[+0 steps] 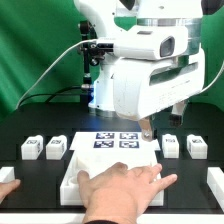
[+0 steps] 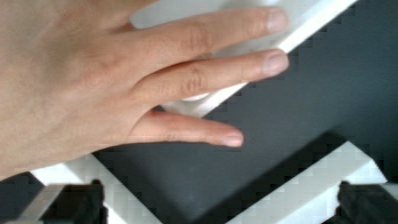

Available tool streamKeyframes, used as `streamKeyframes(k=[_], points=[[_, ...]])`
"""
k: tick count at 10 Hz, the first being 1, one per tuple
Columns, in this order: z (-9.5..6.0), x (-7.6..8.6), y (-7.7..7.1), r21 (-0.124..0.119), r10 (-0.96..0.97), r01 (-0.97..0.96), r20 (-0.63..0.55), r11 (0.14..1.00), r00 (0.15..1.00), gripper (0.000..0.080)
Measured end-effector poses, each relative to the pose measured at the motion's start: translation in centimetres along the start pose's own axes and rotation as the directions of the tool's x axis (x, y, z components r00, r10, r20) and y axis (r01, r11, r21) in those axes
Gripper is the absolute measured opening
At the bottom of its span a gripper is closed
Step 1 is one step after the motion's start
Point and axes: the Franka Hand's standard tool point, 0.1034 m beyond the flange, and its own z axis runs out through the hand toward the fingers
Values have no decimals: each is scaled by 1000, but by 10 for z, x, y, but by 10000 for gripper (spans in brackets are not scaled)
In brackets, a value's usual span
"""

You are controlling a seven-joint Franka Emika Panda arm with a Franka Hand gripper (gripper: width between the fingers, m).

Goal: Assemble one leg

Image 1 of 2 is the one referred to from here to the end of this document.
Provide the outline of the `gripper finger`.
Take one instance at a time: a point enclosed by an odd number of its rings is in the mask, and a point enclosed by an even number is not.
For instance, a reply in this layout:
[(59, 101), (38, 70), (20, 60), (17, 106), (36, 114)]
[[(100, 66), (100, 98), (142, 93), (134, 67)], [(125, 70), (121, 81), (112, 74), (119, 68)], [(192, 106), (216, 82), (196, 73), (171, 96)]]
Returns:
[(178, 102), (172, 106), (169, 121), (172, 126), (179, 127), (183, 123), (183, 116), (188, 102), (186, 100)]
[(151, 127), (150, 118), (146, 117), (138, 121), (141, 128), (142, 139), (148, 142), (153, 140), (153, 129)]

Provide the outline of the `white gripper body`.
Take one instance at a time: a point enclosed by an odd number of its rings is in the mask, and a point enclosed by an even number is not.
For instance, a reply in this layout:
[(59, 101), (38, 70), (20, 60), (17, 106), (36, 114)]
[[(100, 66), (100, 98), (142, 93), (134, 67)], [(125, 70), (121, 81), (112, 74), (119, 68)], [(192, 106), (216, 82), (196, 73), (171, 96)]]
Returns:
[(138, 121), (198, 94), (204, 75), (202, 49), (154, 62), (122, 58), (114, 72), (114, 109), (120, 117)]

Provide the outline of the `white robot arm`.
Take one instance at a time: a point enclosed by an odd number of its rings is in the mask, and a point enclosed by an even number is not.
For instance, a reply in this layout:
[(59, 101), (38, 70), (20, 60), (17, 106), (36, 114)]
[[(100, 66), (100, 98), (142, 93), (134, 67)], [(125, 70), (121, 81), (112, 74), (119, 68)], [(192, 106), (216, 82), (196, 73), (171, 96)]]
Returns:
[(84, 48), (84, 62), (98, 64), (90, 109), (114, 112), (139, 123), (154, 138), (153, 115), (171, 110), (179, 126), (187, 100), (203, 91), (205, 56), (202, 17), (224, 0), (74, 0), (86, 17), (84, 32), (96, 38)]

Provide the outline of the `right human hand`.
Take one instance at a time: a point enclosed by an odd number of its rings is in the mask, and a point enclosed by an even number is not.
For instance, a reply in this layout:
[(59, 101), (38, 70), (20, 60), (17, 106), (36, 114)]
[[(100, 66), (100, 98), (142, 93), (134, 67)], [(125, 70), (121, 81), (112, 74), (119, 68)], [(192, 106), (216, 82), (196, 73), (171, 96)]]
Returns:
[(80, 171), (77, 182), (85, 217), (119, 217), (137, 224), (154, 197), (177, 181), (176, 174), (157, 180), (161, 171), (161, 164), (129, 169), (123, 163), (114, 164), (94, 178)]

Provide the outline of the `left human hand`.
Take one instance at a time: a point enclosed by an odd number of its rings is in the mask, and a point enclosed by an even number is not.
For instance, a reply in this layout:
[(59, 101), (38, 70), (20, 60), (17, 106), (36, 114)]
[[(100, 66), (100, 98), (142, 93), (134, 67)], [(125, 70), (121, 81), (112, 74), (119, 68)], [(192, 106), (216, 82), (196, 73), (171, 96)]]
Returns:
[(0, 182), (0, 203), (4, 200), (4, 198), (10, 194), (12, 191), (17, 189), (20, 186), (21, 181), (19, 179), (15, 179), (8, 183)]

